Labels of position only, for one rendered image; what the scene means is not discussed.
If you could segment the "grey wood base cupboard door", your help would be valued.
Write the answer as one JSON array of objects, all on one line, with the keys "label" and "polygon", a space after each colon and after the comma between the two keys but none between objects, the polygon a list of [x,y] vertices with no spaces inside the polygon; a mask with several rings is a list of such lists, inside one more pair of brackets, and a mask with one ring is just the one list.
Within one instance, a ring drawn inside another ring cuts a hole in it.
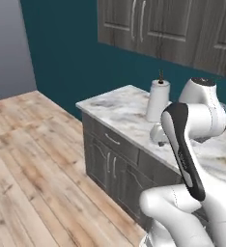
[{"label": "grey wood base cupboard door", "polygon": [[[157,168],[150,178],[144,177],[144,179],[144,190],[165,185],[181,184],[183,182],[183,179],[179,174],[165,166]],[[139,225],[145,231],[152,225],[152,219],[146,216],[143,211],[140,211]]]},{"label": "grey wood base cupboard door", "polygon": [[87,175],[104,191],[109,191],[106,158],[109,148],[93,135],[84,132],[84,151]]},{"label": "grey wood base cupboard door", "polygon": [[[113,178],[113,158],[116,160],[116,178]],[[139,195],[142,189],[137,171],[122,157],[114,153],[112,158],[113,195],[117,204],[134,220],[140,219]]]}]

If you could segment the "grey wood wall cupboard door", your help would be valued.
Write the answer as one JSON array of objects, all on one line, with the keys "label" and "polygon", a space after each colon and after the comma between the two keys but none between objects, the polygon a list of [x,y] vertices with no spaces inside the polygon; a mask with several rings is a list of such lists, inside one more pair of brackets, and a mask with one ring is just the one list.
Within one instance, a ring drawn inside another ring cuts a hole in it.
[{"label": "grey wood wall cupboard door", "polygon": [[226,77],[226,0],[208,0],[194,67]]},{"label": "grey wood wall cupboard door", "polygon": [[134,41],[130,36],[131,7],[133,0],[98,0],[98,42],[135,50],[137,2],[134,19]]},{"label": "grey wood wall cupboard door", "polygon": [[186,66],[192,58],[198,0],[146,0],[143,38],[138,51]]}]

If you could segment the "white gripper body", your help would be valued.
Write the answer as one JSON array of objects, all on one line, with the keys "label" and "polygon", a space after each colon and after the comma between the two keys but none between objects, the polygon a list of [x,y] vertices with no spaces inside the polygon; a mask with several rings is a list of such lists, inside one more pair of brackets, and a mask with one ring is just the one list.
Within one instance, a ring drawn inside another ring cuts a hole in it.
[{"label": "white gripper body", "polygon": [[164,146],[169,140],[162,129],[161,123],[155,123],[150,131],[150,138],[155,145]]}]

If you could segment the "grey wood drawer front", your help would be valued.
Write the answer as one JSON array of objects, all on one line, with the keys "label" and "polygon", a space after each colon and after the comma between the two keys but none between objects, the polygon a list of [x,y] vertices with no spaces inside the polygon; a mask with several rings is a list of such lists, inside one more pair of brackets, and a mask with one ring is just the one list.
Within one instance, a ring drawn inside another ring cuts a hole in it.
[{"label": "grey wood drawer front", "polygon": [[183,182],[181,175],[144,151],[139,152],[138,168],[145,176],[159,186],[181,184]]},{"label": "grey wood drawer front", "polygon": [[[137,165],[139,149],[134,146],[125,137],[122,137],[112,129],[108,128],[104,124],[100,123],[98,120],[90,117],[86,113],[82,113],[82,123],[84,129],[93,134],[97,139],[101,140],[104,145],[108,146],[111,150],[115,151],[118,155],[128,160],[133,165]],[[107,133],[114,140],[121,143],[121,145],[116,145],[110,140],[108,140],[104,133]]]}]

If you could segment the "white paper towel roll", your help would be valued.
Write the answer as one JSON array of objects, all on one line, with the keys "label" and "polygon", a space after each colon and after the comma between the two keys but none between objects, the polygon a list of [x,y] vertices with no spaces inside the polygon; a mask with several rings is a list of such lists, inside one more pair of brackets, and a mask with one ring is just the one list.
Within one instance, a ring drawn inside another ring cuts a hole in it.
[{"label": "white paper towel roll", "polygon": [[169,102],[170,83],[163,78],[163,70],[159,71],[158,79],[152,81],[146,111],[146,119],[151,123],[159,123],[163,110]]}]

